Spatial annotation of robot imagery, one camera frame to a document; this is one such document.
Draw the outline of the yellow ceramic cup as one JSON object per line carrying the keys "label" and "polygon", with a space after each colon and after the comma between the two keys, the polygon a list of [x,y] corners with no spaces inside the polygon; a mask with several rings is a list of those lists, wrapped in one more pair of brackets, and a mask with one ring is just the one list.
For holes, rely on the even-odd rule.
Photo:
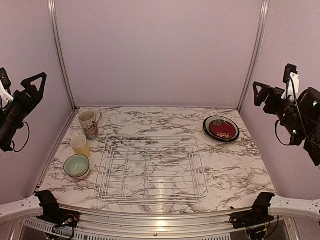
{"label": "yellow ceramic cup", "polygon": [[84,135],[78,134],[74,136],[70,141],[70,145],[76,154],[82,154],[86,157],[90,156],[90,147]]}

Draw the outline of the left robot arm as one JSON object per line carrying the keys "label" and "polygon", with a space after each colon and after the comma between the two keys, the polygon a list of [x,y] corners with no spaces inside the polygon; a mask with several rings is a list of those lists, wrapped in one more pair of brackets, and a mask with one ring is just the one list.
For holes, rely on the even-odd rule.
{"label": "left robot arm", "polygon": [[[5,68],[0,69],[0,97],[6,103],[0,109],[0,149],[3,152],[18,152],[13,137],[18,129],[28,125],[24,119],[43,99],[47,74],[42,72],[21,82],[23,91],[11,94],[11,81]],[[0,224],[5,225],[32,216],[45,215],[53,223],[63,219],[63,211],[53,203],[43,209],[41,195],[34,194],[22,200],[2,204],[0,206]]]}

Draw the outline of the tall shell patterned mug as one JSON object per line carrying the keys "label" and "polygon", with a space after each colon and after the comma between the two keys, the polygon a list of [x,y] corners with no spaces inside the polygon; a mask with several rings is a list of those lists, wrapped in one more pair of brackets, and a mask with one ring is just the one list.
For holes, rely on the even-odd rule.
{"label": "tall shell patterned mug", "polygon": [[102,117],[101,111],[86,110],[80,113],[78,120],[88,140],[94,140],[99,136],[98,125]]}

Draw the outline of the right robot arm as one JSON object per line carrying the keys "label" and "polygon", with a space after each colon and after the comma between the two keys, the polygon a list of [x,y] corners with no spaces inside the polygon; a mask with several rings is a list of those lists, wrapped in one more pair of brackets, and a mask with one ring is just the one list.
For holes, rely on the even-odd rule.
{"label": "right robot arm", "polygon": [[[320,93],[309,87],[300,96],[292,93],[293,100],[285,90],[254,82],[254,104],[265,104],[266,114],[278,117],[278,123],[290,133],[290,146],[303,144],[316,167],[320,165]],[[270,192],[258,195],[247,219],[258,224],[264,219],[286,216],[320,221],[320,201],[285,198]]]}

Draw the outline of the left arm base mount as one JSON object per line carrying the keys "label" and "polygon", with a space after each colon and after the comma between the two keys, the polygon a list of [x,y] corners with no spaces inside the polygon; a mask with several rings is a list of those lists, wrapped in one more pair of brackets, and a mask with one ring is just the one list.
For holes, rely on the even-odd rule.
{"label": "left arm base mount", "polygon": [[80,213],[78,211],[60,208],[55,196],[50,190],[42,190],[35,193],[40,201],[43,214],[36,216],[37,219],[55,224],[55,228],[76,228]]}

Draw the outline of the white red patterned teacup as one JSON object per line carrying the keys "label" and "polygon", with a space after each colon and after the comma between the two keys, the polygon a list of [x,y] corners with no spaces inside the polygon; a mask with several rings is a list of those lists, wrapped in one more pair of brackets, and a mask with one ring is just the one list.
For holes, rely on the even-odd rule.
{"label": "white red patterned teacup", "polygon": [[72,180],[80,181],[85,179],[89,174],[90,174],[90,169],[88,169],[87,172],[81,176],[78,176],[78,177],[69,176],[69,178]]}

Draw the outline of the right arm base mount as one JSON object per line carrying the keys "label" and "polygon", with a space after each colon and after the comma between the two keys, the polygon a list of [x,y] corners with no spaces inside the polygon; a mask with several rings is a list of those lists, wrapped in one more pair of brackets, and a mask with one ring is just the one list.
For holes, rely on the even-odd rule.
{"label": "right arm base mount", "polygon": [[273,197],[275,194],[271,192],[260,193],[250,210],[232,213],[229,222],[234,229],[240,229],[273,221],[274,217],[270,216],[268,212]]}

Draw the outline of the pale green ceramic bowl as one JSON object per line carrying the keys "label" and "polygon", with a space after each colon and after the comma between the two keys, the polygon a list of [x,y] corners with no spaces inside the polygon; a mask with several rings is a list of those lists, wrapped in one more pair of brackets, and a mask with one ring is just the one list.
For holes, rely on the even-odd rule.
{"label": "pale green ceramic bowl", "polygon": [[81,177],[85,175],[90,168],[89,158],[83,154],[74,154],[70,156],[63,165],[64,172],[70,177]]}

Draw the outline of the black rimmed large plate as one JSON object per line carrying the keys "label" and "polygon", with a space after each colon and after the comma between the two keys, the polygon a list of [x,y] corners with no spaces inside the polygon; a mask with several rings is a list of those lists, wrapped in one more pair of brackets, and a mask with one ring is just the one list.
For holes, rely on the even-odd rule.
{"label": "black rimmed large plate", "polygon": [[[213,135],[213,134],[210,132],[210,130],[209,130],[209,124],[210,124],[210,122],[212,122],[213,120],[227,120],[227,121],[230,121],[231,123],[233,123],[233,124],[235,125],[235,127],[236,127],[237,130],[238,130],[237,136],[234,137],[234,138],[231,138],[231,139],[222,139],[222,138],[219,138],[219,137]],[[236,125],[236,123],[233,122],[231,119],[229,119],[229,118],[227,118],[227,117],[224,117],[224,116],[213,115],[213,116],[207,117],[207,118],[204,120],[203,124],[202,124],[202,128],[203,128],[203,131],[204,131],[210,138],[212,138],[212,139],[214,139],[214,140],[217,140],[217,141],[219,141],[219,142],[224,142],[224,143],[234,142],[234,141],[236,141],[236,140],[239,138],[239,136],[240,136],[240,129],[239,129],[239,127]]]}

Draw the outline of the red floral small plate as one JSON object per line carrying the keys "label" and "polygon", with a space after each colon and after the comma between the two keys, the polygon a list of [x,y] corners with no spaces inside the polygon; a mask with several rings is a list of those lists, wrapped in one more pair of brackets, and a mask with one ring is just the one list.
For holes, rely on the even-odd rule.
{"label": "red floral small plate", "polygon": [[216,119],[210,122],[209,131],[221,139],[232,139],[238,135],[238,130],[233,123],[228,120]]}

